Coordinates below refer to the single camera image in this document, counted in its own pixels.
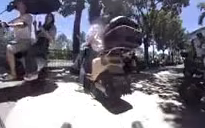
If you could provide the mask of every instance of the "woman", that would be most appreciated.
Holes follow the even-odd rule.
[[[27,8],[22,0],[15,0],[14,2],[16,10],[19,11],[19,17],[9,23],[0,23],[3,27],[14,29],[15,41],[17,42],[7,45],[6,58],[10,67],[7,80],[17,79],[15,54],[26,52],[31,47],[32,16],[27,13]]]
[[[36,56],[46,57],[50,42],[54,42],[56,36],[55,18],[53,14],[47,14],[45,23],[39,30],[36,29],[36,22],[34,22],[35,34],[37,42],[29,49],[25,57],[26,75],[24,80],[31,81],[38,79],[38,66],[35,60]]]

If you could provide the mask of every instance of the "wheel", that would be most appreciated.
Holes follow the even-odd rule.
[[[203,93],[202,90],[195,84],[185,82],[180,88],[180,97],[183,99],[186,105],[196,105],[201,102]]]

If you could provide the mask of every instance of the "sky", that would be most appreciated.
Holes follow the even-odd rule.
[[[11,0],[0,0],[0,12],[2,12],[8,3]],[[183,20],[183,27],[187,29],[187,31],[191,32],[193,30],[196,30],[200,26],[198,26],[198,17],[200,14],[200,10],[197,8],[197,4],[199,2],[205,2],[205,0],[190,0],[190,6],[183,9],[183,12],[181,14],[181,18]],[[89,29],[89,23],[88,23],[88,11],[85,9],[82,14],[82,21],[81,21],[81,31],[87,32]],[[67,35],[69,39],[72,38],[72,31],[73,31],[73,21],[74,21],[74,15],[71,15],[69,17],[64,18],[63,16],[59,15],[58,13],[55,14],[55,24],[57,26],[57,33],[64,33]],[[18,16],[18,13],[16,11],[12,12],[5,12],[3,15],[0,16],[0,19],[2,21],[10,21],[13,18]],[[42,21],[44,19],[44,15],[38,15],[34,16],[34,18],[38,21]]]

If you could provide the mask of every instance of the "umbrella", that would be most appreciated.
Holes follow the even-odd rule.
[[[14,2],[10,2],[7,6],[7,11],[11,11],[15,8]],[[46,14],[57,11],[61,3],[59,0],[22,0],[27,7],[27,12],[31,14]]]

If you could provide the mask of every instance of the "parked motorbike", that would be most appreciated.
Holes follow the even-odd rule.
[[[103,50],[91,59],[89,56],[93,53],[85,56],[88,57],[85,62],[90,65],[81,66],[81,69],[90,67],[91,72],[82,72],[80,76],[84,77],[83,86],[93,97],[119,99],[131,94],[130,72],[126,70],[130,65],[125,60],[131,57],[128,53],[139,46],[140,32],[137,29],[137,24],[131,19],[114,18],[103,33]]]
[[[180,96],[189,105],[197,104],[205,98],[205,48],[198,38],[191,41],[191,50],[181,54],[184,58],[184,82]]]

